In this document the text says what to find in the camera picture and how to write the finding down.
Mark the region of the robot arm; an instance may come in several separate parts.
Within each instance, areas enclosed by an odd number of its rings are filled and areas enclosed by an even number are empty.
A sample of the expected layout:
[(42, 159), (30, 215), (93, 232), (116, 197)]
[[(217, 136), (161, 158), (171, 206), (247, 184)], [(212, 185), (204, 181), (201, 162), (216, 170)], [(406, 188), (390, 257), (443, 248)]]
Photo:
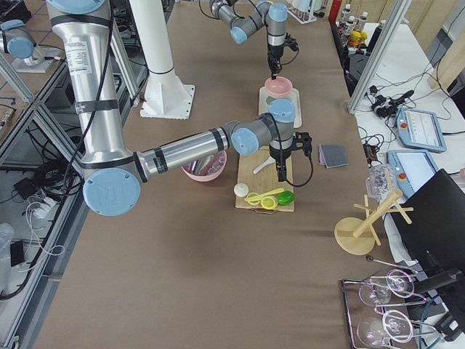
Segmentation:
[(286, 31), (288, 10), (284, 3), (258, 1), (252, 3), (252, 12), (243, 17), (235, 11), (235, 1), (210, 1), (208, 16), (220, 20), (230, 29), (230, 35), (236, 44), (245, 43), (262, 28), (267, 32), (267, 64), (271, 79), (275, 80), (282, 71), (281, 57), (285, 47), (293, 51), (298, 48), (294, 38)]
[(52, 30), (63, 41), (80, 119), (85, 154), (83, 195), (87, 206), (103, 216), (130, 211), (141, 184), (151, 177), (228, 148), (247, 156), (268, 146), (277, 157), (280, 177), (294, 144), (295, 108), (278, 99), (267, 113), (249, 123), (231, 121), (144, 152), (125, 145), (110, 49), (113, 10), (109, 1), (49, 1)]

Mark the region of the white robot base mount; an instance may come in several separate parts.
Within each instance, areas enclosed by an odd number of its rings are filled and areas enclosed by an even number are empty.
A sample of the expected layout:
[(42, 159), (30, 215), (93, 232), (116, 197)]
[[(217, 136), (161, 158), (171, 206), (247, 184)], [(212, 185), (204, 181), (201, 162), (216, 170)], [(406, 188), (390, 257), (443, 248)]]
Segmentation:
[(130, 7), (149, 72), (140, 115), (189, 119), (195, 87), (183, 84), (175, 72), (161, 2), (134, 0)]

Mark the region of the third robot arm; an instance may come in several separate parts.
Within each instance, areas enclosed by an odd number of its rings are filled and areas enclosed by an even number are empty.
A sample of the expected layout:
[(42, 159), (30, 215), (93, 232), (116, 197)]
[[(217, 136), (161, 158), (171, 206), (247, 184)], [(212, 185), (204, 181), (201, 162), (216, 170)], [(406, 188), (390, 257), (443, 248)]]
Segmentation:
[(12, 67), (19, 73), (46, 73), (60, 60), (60, 49), (41, 48), (25, 23), (17, 19), (1, 23), (1, 51), (15, 58)]

